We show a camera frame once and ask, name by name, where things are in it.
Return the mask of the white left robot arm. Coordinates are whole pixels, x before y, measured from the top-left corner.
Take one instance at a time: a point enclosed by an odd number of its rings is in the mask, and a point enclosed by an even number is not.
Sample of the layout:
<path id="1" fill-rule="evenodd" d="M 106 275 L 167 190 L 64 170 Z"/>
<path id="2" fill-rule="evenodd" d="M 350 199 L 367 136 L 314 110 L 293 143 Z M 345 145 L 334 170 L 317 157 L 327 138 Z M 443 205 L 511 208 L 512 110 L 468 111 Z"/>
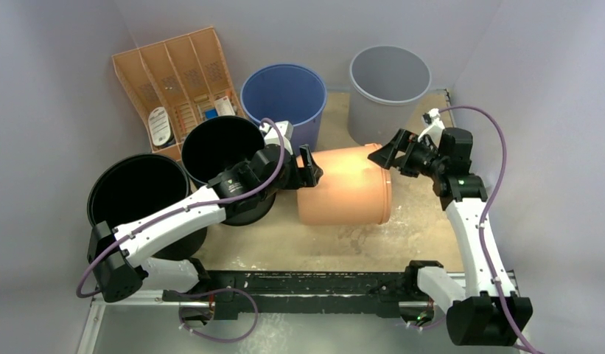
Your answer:
<path id="1" fill-rule="evenodd" d="M 214 224 L 254 223 L 277 191 L 313 188 L 323 173 L 307 145 L 300 156 L 259 144 L 193 154 L 183 164 L 153 153 L 123 159 L 98 178 L 88 198 L 86 273 L 107 302 L 143 288 L 199 302 L 209 281 L 191 258 L 193 240 Z"/>

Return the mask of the grey plastic bucket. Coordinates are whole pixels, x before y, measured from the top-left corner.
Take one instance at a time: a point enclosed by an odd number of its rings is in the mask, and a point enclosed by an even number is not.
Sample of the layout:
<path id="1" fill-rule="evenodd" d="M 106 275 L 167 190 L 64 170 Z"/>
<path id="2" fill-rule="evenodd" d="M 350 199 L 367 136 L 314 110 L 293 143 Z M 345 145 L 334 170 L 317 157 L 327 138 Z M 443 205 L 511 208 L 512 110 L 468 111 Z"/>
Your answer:
<path id="1" fill-rule="evenodd" d="M 373 46 L 357 53 L 349 65 L 352 92 L 347 128 L 358 144 L 385 144 L 405 128 L 432 75 L 415 53 L 398 46 Z"/>

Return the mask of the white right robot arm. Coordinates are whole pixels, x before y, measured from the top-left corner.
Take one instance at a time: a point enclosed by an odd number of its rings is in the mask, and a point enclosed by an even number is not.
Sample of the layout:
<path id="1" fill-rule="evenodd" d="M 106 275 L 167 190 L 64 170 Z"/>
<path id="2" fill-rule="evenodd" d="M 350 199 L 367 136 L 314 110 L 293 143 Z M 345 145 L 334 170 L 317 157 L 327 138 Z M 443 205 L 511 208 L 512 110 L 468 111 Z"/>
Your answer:
<path id="1" fill-rule="evenodd" d="M 445 315 L 458 346 L 511 347 L 533 314 L 531 301 L 520 296 L 497 252 L 489 222 L 483 180 L 471 173 L 472 134 L 445 128 L 439 145 L 404 129 L 368 159 L 401 175 L 431 178 L 433 191 L 452 225 L 464 266 L 465 285 L 431 262 L 412 262 L 415 273 L 403 283 L 414 300 L 428 295 Z"/>

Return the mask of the blue plastic bucket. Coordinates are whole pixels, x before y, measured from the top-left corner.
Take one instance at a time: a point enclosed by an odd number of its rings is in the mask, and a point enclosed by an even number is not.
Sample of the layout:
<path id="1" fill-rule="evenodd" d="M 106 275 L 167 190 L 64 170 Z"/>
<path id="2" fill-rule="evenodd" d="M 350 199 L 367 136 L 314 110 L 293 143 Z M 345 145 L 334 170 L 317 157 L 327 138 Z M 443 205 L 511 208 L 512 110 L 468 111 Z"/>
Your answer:
<path id="1" fill-rule="evenodd" d="M 264 118 L 288 121 L 293 125 L 292 146 L 316 149 L 328 93 L 313 70 L 293 63 L 266 66 L 244 82 L 240 99 L 244 112 L 255 124 Z"/>

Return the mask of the orange plastic bucket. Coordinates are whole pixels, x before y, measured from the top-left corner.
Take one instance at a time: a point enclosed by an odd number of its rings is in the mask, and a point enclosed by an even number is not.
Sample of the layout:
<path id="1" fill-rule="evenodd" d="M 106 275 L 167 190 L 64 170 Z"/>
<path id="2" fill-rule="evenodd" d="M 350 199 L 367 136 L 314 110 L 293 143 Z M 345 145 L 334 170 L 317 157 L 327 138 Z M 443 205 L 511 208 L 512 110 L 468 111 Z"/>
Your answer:
<path id="1" fill-rule="evenodd" d="M 298 216 L 310 226 L 383 224 L 391 216 L 391 174 L 368 159 L 382 145 L 317 151 L 323 175 L 297 191 Z"/>

